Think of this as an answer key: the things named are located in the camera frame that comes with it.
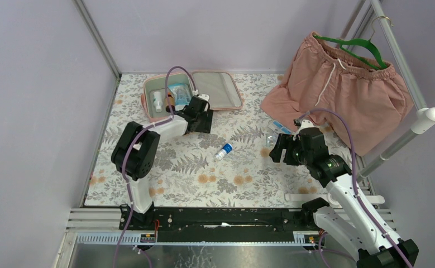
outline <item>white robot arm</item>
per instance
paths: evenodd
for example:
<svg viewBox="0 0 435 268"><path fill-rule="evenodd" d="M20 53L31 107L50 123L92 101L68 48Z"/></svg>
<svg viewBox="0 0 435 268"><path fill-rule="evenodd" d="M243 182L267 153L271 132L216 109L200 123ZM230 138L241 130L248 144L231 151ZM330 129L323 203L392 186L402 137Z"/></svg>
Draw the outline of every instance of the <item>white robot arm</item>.
<svg viewBox="0 0 435 268"><path fill-rule="evenodd" d="M345 161L340 156L329 154L323 133L312 127L310 121L303 121L297 133L294 136L279 135L270 152L273 162L280 162L285 149L283 162L306 166L311 176L339 202L353 225L342 219L322 198L303 204L306 223L327 231L357 261L357 267L406 267L398 249L413 264L418 254L416 244L412 240L403 241L382 219L360 190ZM396 241L396 247L390 240Z"/></svg>
<svg viewBox="0 0 435 268"><path fill-rule="evenodd" d="M152 205L147 174L153 166L158 144L189 132L209 133L213 111L208 101L209 95L197 95L183 110L177 111L171 121L167 118L147 125L130 122L125 127L112 153L112 162L116 164L120 172L122 172L125 154L132 140L141 130L148 129L133 145L126 161L126 173L132 178L129 182L133 200L131 207L137 213L147 212Z"/></svg>

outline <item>case lid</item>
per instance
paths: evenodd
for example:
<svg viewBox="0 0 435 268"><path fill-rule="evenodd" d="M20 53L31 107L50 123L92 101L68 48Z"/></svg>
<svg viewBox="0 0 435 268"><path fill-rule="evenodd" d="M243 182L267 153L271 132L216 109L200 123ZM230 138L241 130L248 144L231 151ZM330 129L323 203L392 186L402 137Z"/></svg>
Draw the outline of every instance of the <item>case lid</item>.
<svg viewBox="0 0 435 268"><path fill-rule="evenodd" d="M211 109L239 109L242 99L232 76L225 71L194 71L199 94L209 95Z"/></svg>

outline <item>clothes hanger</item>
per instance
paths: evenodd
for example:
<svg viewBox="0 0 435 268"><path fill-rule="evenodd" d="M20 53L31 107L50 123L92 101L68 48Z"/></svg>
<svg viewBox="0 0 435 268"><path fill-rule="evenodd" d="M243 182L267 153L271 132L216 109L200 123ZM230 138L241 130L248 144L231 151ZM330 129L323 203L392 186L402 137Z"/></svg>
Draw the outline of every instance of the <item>clothes hanger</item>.
<svg viewBox="0 0 435 268"><path fill-rule="evenodd" d="M375 70L385 69L385 68L387 68L387 66L386 66L386 64L383 62L379 50L378 50L377 47L376 47L374 44L372 44L372 42L371 42L372 37L373 37L374 34L375 34L374 22L375 22L376 20L380 19L380 18L385 18L385 19L389 20L389 21L390 21L390 25L393 26L393 24L391 23L391 19L390 19L389 17L387 17L387 16L376 17L376 18L372 21L371 26L372 26L373 33L372 33L372 35L370 36L370 38L369 38L368 40L365 40L365 39L352 39L352 40L346 41L346 40L334 39L334 38L325 37L325 36L319 36L319 35L314 35L314 37L317 38L317 39L324 40L324 41L328 41L328 42L333 42L333 43L340 44L340 45L341 45L341 50L343 50L343 51L349 53L350 55L352 55L352 56L355 57L356 59L362 61L363 63L367 64L368 66L370 66L370 67L372 67L372 68L374 68ZM377 63L380 65L380 67L375 66L375 65L369 63L367 60L365 60L364 58L362 58L362 57L360 57L360 56L354 54L352 51L349 51L349 50L343 48L342 45L348 45L348 46L361 46L361 47L366 48L368 51L370 51L370 52L372 53L372 55L374 56L375 60L376 60Z"/></svg>

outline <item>wire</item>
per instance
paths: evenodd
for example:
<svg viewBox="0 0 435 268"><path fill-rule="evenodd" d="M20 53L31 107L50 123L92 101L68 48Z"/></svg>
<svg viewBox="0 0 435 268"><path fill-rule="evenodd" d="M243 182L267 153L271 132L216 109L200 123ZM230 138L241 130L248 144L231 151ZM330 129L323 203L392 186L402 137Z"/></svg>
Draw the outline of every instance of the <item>wire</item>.
<svg viewBox="0 0 435 268"><path fill-rule="evenodd" d="M142 250L141 248L138 249L139 252L143 252L143 254L145 255L146 259L148 260L148 265L150 268L153 268L153 263L151 262L150 257L148 256L148 254Z"/></svg>
<svg viewBox="0 0 435 268"><path fill-rule="evenodd" d="M170 77L171 72L174 69L181 69L183 70L189 77L189 80L191 80L191 83L193 84L193 88L194 90L197 90L198 88L196 88L196 84L194 82L193 76L183 67L181 66L174 66L173 68L171 68L168 73L166 74L166 78L165 78L165 95L166 95L166 100L168 102L168 108L170 109L170 113L171 113L171 117L174 117L174 113L173 110L171 109L171 101L170 101L170 96L168 95L168 78Z"/></svg>
<svg viewBox="0 0 435 268"><path fill-rule="evenodd" d="M158 237L156 236L157 232L158 232L158 228L160 228L160 220L156 219L154 220L155 222L155 243L158 241Z"/></svg>
<svg viewBox="0 0 435 268"><path fill-rule="evenodd" d="M344 125L344 127L346 128L347 131L347 135L349 136L349 143L351 146L351 157L352 157L352 187L353 187L353 191L355 193L355 196L357 197L357 201L360 204L360 207L362 208L362 210L364 210L365 214L372 220L372 222L375 224L375 226L380 230L380 232L383 234L383 236L390 242L390 244L395 248L395 250L398 252L398 254L401 256L401 258L403 259L403 261L405 262L405 264L407 265L408 268L413 268L413 265L411 265L411 263L409 262L409 260L407 259L407 257L403 254L403 252L401 251L401 249L398 247L398 245L395 243L395 241L393 241L393 239L390 237L390 235L388 234L388 232L383 228L383 226L377 221L377 219L370 213L369 209L365 206L364 202L362 201L362 199L360 198L360 196L358 195L358 188L357 188L357 170L356 170L356 163L355 163L355 147L353 145L353 139L352 139L352 135L351 132L349 130L349 127L347 125L347 122L336 112L331 111L329 109L324 109L324 108L315 108L315 109L311 109L307 112L305 112L302 116L300 116L298 118L298 120L303 119L304 117L308 116L310 113L313 112L328 112L331 113L333 115L335 115L337 118L339 118L339 120L341 120L342 124Z"/></svg>
<svg viewBox="0 0 435 268"><path fill-rule="evenodd" d="M330 266L329 266L329 264L327 263L327 261L326 261L326 258L324 258L324 255L322 254L322 252L324 251L324 252L329 252L329 253L335 253L335 254L339 254L339 255L341 255L341 256L344 256L344 257L347 257L347 258L349 258L349 259L351 259L352 261L355 261L353 258L352 258L352 256L350 256L349 254L346 254L346 253L344 253L344 252L341 252L341 251L337 251L337 250L328 250L328 249L323 249L322 248L322 241L323 241L323 239L324 239L324 237L327 235L327 233L323 233L322 235L321 235L321 237L319 238L319 242L318 242L318 251L319 251L319 254L321 255L321 258L322 258L322 261L324 262L324 264L328 267L328 268L331 268Z"/></svg>
<svg viewBox="0 0 435 268"><path fill-rule="evenodd" d="M168 107L170 108L170 111L173 111L171 109L171 101L170 101L170 97L168 96L168 78L171 74L171 71L173 71L174 69L181 69L183 70L189 77L189 80L191 80L191 83L193 84L194 90L197 90L196 88L196 84L194 83L194 79L193 77L189 74L189 72L184 69L181 66L174 66L173 68L171 68L168 73L166 74L166 78L165 78L165 94L166 94L166 98L168 101ZM125 157L123 158L123 163L122 163L122 177L125 180L126 184L127 184L127 192L128 192L128 198L130 199L130 213L128 214L128 218L127 218L127 222L125 223L125 225L123 226L123 231L120 234L120 237L117 241L117 246L115 248L115 253L114 253L114 257L113 257L113 264L112 267L115 268L115 264L117 261L117 256L118 256L118 249L120 246L120 242L123 239L123 235L125 234L125 232L127 231L128 225L130 224L131 220L132 220L132 215L133 215L133 196L132 196L132 189L130 188L130 180L127 178L127 171L126 171L126 165L127 165L127 161L128 161L128 157L130 156L130 153L132 152L133 146L137 143L138 139L145 133L145 131L153 128L153 127L157 127L157 126L161 126L164 125L168 122L171 122L174 118L174 113L171 112L171 116L164 121L158 122L154 125L149 125L144 127L138 134L137 136L135 136L135 138L133 139L133 141L130 143L130 146L127 149L127 152L125 153ZM147 254L145 254L145 256L148 258L148 262L150 264L150 268L153 267L150 258L148 257Z"/></svg>

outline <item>purple wall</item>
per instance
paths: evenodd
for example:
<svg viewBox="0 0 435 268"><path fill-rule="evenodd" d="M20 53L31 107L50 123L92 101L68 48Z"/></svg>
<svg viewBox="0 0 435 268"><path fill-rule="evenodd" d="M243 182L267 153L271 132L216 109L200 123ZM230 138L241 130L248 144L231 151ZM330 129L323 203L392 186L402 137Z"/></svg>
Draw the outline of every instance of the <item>purple wall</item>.
<svg viewBox="0 0 435 268"><path fill-rule="evenodd" d="M435 1L384 1L383 8L428 106L435 107ZM375 25L374 44L385 59L394 62L379 23ZM365 37L371 33L369 28ZM399 129L366 158L376 157L414 121L413 109ZM372 179L377 194L385 197L394 214L400 234L418 244L416 267L435 267L435 126L378 168Z"/></svg>
<svg viewBox="0 0 435 268"><path fill-rule="evenodd" d="M0 267L51 267L114 80L73 1L0 1Z"/></svg>
<svg viewBox="0 0 435 268"><path fill-rule="evenodd" d="M357 0L86 0L119 69L284 71L311 31L340 36Z"/></svg>

